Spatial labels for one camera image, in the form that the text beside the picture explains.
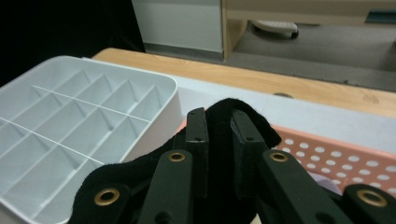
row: wooden table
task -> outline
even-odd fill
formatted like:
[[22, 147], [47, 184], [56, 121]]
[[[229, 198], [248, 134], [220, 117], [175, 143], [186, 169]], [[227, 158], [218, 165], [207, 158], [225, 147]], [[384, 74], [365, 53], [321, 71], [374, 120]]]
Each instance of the wooden table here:
[[211, 63], [134, 52], [104, 49], [95, 60], [188, 77], [265, 93], [286, 93], [312, 103], [396, 118], [396, 93], [376, 91], [299, 77], [287, 77]]

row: black fabric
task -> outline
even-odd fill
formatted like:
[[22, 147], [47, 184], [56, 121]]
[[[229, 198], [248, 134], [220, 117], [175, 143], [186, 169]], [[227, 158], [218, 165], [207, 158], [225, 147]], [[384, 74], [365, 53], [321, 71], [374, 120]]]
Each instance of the black fabric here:
[[[255, 217], [253, 200], [239, 200], [233, 191], [233, 135], [230, 127], [234, 109], [244, 111], [261, 133], [268, 147], [280, 142], [280, 137], [267, 120], [250, 105], [236, 99], [224, 99], [210, 106], [206, 112], [209, 133], [209, 179], [206, 199], [194, 199], [194, 223], [250, 223]], [[178, 134], [185, 134], [185, 129]], [[173, 146], [173, 138], [162, 147], [134, 161], [109, 164], [93, 171], [76, 194], [73, 211], [84, 209], [79, 203], [88, 192], [106, 183], [121, 183], [133, 188], [152, 177], [161, 155]], [[74, 223], [75, 213], [69, 223]], [[95, 214], [87, 211], [84, 216]]]

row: pink perforated tray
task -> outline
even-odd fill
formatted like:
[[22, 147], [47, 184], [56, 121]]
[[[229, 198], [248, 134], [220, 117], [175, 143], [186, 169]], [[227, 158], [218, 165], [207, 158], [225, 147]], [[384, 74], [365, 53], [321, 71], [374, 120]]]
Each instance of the pink perforated tray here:
[[341, 191], [364, 183], [396, 197], [396, 154], [272, 126], [282, 137], [276, 149], [292, 154], [306, 171], [330, 178]]

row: white surface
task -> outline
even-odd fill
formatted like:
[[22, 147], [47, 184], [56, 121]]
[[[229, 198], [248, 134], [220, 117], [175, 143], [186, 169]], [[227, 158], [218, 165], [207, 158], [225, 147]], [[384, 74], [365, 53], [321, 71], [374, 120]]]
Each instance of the white surface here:
[[91, 171], [158, 147], [183, 119], [172, 78], [72, 57], [8, 83], [0, 105], [0, 202], [29, 223], [66, 222]]
[[220, 0], [132, 0], [143, 42], [222, 52]]
[[396, 119], [172, 76], [183, 115], [231, 97], [245, 101], [270, 123], [360, 146], [396, 153]]

